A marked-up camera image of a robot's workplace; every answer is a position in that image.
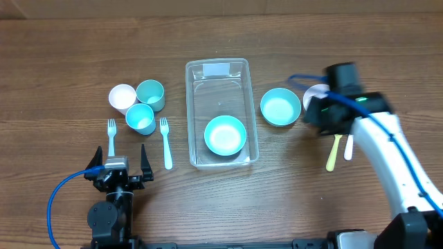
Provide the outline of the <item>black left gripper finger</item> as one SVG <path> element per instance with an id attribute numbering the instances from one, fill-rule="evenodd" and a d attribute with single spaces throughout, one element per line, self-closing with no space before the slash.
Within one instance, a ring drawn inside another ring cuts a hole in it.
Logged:
<path id="1" fill-rule="evenodd" d="M 141 145 L 141 171 L 142 171 L 142 180 L 143 181 L 153 181 L 154 174 L 150 163 L 147 159 L 147 154 L 145 151 L 145 145 Z"/>
<path id="2" fill-rule="evenodd" d="M 91 159 L 90 163 L 87 165 L 86 175 L 98 175 L 100 170 L 103 168 L 102 165 L 102 147 L 99 146 Z"/>

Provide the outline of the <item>white bowl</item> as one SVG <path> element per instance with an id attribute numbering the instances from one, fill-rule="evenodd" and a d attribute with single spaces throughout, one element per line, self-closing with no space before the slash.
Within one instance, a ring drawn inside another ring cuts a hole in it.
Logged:
<path id="1" fill-rule="evenodd" d="M 307 110 L 309 107 L 309 103 L 311 102 L 311 99 L 313 97 L 318 99 L 323 99 L 327 97 L 326 92 L 329 91 L 329 86 L 327 84 L 316 84 L 311 87 L 309 87 L 302 99 L 304 110 Z"/>

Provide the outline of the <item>teal bowl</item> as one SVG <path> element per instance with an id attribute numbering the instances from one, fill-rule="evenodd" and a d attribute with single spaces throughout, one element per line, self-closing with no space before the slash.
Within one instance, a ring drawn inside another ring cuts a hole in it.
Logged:
<path id="1" fill-rule="evenodd" d="M 293 91 L 274 88 L 262 96 L 260 111 L 270 125 L 284 127 L 291 125 L 299 118 L 302 105 Z"/>

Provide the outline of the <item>blue bowl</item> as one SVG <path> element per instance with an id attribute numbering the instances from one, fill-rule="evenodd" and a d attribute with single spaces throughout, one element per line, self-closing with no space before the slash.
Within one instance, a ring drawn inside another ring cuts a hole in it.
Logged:
<path id="1" fill-rule="evenodd" d="M 211 152 L 232 156 L 246 143 L 246 127 L 233 116 L 217 116 L 206 125 L 204 141 Z"/>

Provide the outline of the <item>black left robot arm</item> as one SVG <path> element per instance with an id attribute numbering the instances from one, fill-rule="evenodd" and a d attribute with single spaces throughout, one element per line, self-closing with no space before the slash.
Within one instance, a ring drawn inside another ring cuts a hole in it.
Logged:
<path id="1" fill-rule="evenodd" d="M 145 146 L 141 146 L 141 175 L 129 175 L 126 156 L 102 159 L 102 148 L 88 164 L 84 178 L 106 194 L 106 200 L 94 204 L 88 212 L 87 223 L 92 230 L 92 248 L 145 248 L 143 240 L 132 234 L 133 198 L 135 190 L 143 190 L 145 183 L 154 180 Z"/>

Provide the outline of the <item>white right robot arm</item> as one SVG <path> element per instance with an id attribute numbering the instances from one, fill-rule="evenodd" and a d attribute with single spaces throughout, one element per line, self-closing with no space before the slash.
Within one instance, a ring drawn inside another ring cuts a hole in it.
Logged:
<path id="1" fill-rule="evenodd" d="M 304 121 L 321 135 L 352 134 L 390 204 L 392 221 L 378 235 L 335 235 L 336 248 L 441 248 L 442 193 L 426 175 L 400 121 L 379 92 L 312 97 Z"/>

